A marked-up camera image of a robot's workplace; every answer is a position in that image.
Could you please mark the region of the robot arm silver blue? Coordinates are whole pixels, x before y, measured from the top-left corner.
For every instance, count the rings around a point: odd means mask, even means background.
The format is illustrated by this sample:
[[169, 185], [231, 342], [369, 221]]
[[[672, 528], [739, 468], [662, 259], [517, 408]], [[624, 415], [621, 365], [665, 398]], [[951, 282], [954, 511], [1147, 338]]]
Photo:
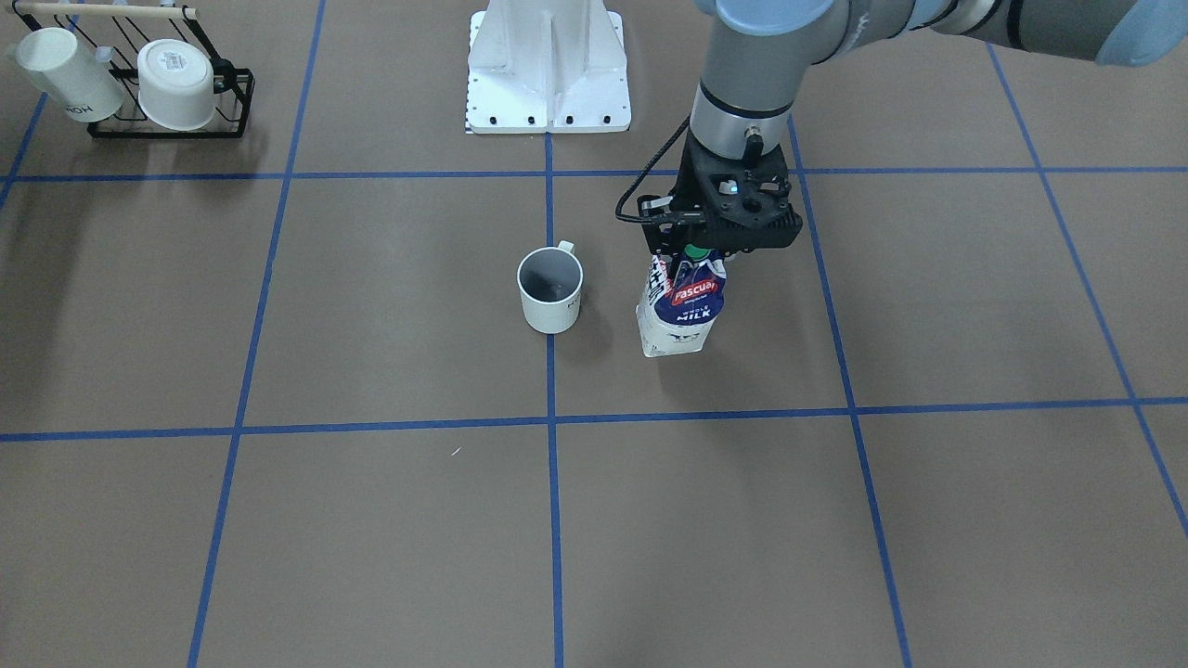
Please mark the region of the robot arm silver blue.
[[689, 131], [739, 160], [778, 136], [811, 65], [930, 29], [1099, 65], [1142, 67], [1184, 39], [1183, 1], [700, 1], [713, 18]]

